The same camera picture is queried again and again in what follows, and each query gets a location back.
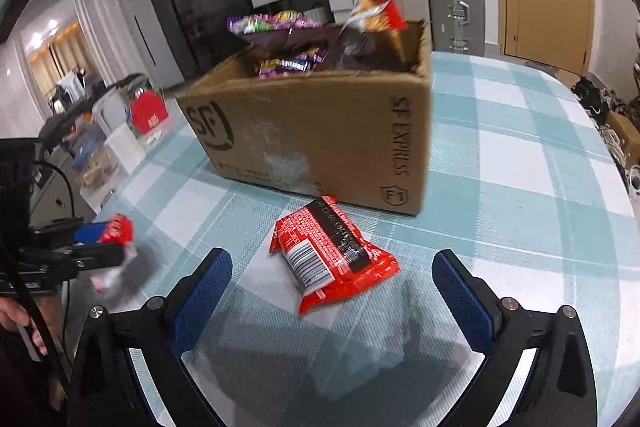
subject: bolt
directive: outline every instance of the bolt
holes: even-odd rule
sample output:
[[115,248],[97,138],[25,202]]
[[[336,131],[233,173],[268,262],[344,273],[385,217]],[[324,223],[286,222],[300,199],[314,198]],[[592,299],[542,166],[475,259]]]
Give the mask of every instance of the bolt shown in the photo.
[[514,299],[513,297],[505,297],[501,302],[503,307],[510,312],[517,310],[519,306],[518,301],[516,301],[516,299]]
[[572,306],[569,306],[569,304],[565,304],[564,306],[562,306],[562,313],[568,319],[572,319],[575,317],[575,315],[577,315],[575,309]]
[[146,302],[146,307],[149,308],[150,310],[157,310],[157,309],[162,308],[163,304],[164,304],[164,298],[162,298],[162,297],[151,297]]
[[91,308],[91,311],[89,311],[89,316],[92,319],[97,319],[103,313],[104,313],[104,308],[102,306],[94,306],[93,308]]

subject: tablecloth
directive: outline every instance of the tablecloth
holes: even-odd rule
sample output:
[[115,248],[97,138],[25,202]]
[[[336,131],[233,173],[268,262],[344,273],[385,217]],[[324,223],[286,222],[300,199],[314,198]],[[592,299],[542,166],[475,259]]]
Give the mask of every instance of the tablecloth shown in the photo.
[[[127,214],[139,251],[111,309],[166,295],[212,247],[231,254],[232,281],[185,355],[228,425],[437,425],[482,360],[431,280],[442,248],[498,296],[537,311],[565,303],[578,310],[600,425],[638,389],[640,238],[591,120],[556,79],[515,64],[434,53],[432,81],[423,211],[343,205],[401,266],[356,298],[296,315],[300,297],[268,244],[275,220],[310,199],[222,179],[181,115],[98,216]],[[71,327],[99,300],[75,299]],[[532,355],[523,356],[492,425],[508,418]],[[134,361],[151,407],[169,424],[140,353]]]

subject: cardboard box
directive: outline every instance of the cardboard box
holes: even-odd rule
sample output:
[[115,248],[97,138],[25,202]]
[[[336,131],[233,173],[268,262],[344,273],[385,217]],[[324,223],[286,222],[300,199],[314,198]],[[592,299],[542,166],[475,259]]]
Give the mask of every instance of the cardboard box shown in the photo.
[[178,97],[225,178],[407,214],[422,207],[431,31],[402,32],[410,73],[323,71],[257,80],[264,50],[227,59]]
[[625,168],[631,168],[640,161],[640,132],[631,121],[620,113],[609,111],[607,123],[622,142],[622,152],[627,156]]

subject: dark clothing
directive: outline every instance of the dark clothing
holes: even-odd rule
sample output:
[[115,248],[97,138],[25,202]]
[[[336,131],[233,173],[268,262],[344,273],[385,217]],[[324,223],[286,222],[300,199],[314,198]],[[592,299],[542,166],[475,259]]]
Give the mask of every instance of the dark clothing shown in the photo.
[[0,425],[62,427],[64,419],[49,405],[51,364],[34,362],[20,335],[0,326]]

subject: barcode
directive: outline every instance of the barcode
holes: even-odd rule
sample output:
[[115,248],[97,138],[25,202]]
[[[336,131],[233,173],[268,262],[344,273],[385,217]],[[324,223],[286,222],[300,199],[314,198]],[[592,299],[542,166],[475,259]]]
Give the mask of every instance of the barcode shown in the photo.
[[331,270],[308,239],[291,248],[285,259],[305,287],[303,296],[309,295],[335,280]]

